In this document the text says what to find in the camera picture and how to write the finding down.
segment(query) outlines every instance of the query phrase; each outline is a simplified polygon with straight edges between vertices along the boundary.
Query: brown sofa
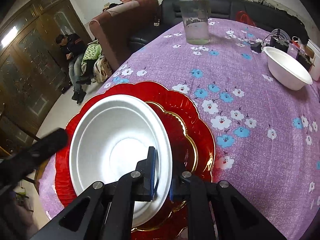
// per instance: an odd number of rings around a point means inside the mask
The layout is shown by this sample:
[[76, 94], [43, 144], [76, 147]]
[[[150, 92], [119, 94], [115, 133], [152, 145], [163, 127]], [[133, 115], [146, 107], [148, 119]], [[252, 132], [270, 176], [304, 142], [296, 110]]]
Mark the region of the brown sofa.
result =
[[110, 67], [116, 71], [130, 56], [128, 38], [154, 22], [158, 0], [134, 0], [102, 12], [89, 24]]

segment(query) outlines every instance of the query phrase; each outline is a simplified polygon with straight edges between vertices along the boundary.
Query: red object on sofa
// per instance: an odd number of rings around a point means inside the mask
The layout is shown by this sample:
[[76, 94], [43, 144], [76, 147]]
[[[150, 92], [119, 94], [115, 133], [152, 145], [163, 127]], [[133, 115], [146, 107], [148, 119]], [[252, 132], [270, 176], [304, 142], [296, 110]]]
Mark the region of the red object on sofa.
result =
[[237, 12], [236, 21], [256, 27], [255, 23], [245, 11]]

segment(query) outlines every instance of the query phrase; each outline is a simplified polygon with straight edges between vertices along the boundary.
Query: metal screw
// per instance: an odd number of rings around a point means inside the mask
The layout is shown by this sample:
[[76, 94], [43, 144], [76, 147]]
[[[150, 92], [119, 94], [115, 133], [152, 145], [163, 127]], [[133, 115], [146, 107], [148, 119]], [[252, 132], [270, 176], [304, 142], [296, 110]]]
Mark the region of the metal screw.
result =
[[182, 177], [184, 177], [184, 178], [190, 178], [191, 177], [191, 172], [190, 171], [184, 171], [183, 173], [182, 173]]
[[229, 182], [222, 180], [219, 182], [220, 187], [229, 187]]
[[93, 187], [94, 189], [99, 189], [99, 188], [102, 187], [102, 182], [96, 181], [96, 182], [92, 185], [92, 187]]
[[131, 172], [131, 177], [138, 178], [140, 177], [141, 173], [139, 171], [133, 171]]

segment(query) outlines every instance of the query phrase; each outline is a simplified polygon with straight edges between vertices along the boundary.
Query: floral tablecloth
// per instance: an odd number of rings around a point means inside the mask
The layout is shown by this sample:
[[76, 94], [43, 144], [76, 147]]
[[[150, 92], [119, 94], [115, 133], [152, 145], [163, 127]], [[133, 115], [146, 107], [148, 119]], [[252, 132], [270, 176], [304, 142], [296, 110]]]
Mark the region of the floral tablecloth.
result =
[[[210, 19], [209, 30], [212, 41], [193, 46], [178, 24], [134, 53], [98, 93], [152, 80], [188, 95], [217, 143], [215, 182], [228, 180], [297, 240], [320, 205], [320, 84], [292, 91], [272, 78], [267, 55], [247, 43], [262, 41], [269, 34], [264, 30], [223, 19]], [[49, 217], [63, 208], [54, 175], [53, 157], [40, 183]]]

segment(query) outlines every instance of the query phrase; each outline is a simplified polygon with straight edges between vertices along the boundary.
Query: black jacket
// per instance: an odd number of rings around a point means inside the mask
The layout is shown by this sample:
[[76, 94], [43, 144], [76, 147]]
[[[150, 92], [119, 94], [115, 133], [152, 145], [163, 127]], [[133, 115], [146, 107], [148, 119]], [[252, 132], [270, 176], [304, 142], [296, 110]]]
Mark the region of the black jacket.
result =
[[79, 54], [82, 54], [87, 49], [87, 46], [84, 44], [84, 42], [80, 39], [78, 34], [72, 33], [70, 35], [66, 35], [66, 38], [68, 39], [68, 43], [65, 46], [60, 46], [60, 49], [63, 54], [67, 55], [69, 53], [72, 53], [73, 57], [78, 56]]

